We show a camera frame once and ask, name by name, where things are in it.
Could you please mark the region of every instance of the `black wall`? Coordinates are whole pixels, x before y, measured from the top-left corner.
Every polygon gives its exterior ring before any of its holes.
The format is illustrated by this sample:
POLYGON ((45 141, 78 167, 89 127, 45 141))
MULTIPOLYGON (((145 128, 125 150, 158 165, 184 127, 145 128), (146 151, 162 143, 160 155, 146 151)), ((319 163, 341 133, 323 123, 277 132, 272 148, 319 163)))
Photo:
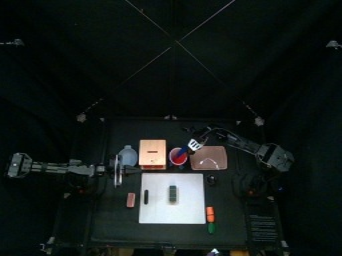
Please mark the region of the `black wall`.
POLYGON ((269 120, 269 141, 284 145, 296 164, 282 177, 281 214, 295 255, 341 255, 342 52, 313 65, 304 89, 269 120))
POLYGON ((5 167, 17 152, 37 161, 69 161, 75 124, 49 87, 3 49, 0 120, 0 255, 37 255, 53 232, 62 187, 41 177, 7 180, 5 167))

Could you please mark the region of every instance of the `metal rod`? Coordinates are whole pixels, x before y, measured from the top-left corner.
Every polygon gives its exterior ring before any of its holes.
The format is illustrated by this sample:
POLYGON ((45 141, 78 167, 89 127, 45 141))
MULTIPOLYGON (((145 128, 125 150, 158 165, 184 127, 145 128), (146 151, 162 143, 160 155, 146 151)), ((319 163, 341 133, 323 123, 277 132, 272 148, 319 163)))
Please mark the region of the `metal rod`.
POLYGON ((182 42, 234 2, 230 1, 178 41, 182 42))

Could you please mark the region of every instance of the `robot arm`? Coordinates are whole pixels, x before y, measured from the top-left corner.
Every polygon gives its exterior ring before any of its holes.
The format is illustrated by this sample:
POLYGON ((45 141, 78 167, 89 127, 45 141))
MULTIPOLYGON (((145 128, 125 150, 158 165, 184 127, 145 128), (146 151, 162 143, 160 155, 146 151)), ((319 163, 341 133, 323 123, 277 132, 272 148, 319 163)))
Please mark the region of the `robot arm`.
POLYGON ((209 125, 198 131, 193 129, 193 138, 188 145, 192 151, 196 152, 205 146, 210 134, 216 134, 218 140, 228 142, 230 147, 256 155, 258 162, 268 168, 276 168, 280 172, 289 171, 295 163, 295 156, 280 145, 274 143, 260 145, 216 125, 209 125))
POLYGON ((93 177, 105 173, 105 166, 86 166, 81 160, 70 160, 70 163, 43 163, 35 162, 26 153, 15 153, 7 168, 7 177, 25 178, 30 172, 50 174, 74 173, 93 177))

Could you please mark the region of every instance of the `dark enclosure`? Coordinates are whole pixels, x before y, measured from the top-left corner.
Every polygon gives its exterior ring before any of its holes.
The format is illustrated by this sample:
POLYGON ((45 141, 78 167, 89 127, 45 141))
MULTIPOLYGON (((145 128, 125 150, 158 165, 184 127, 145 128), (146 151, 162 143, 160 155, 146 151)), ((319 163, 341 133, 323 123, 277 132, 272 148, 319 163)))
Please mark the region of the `dark enclosure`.
MULTIPOLYGON (((280 195, 292 255, 341 255, 342 48, 327 47, 341 13, 339 0, 3 0, 2 174, 15 152, 67 162, 101 118, 262 117, 296 156, 280 195)), ((63 186, 0 182, 0 254, 41 255, 63 186)))

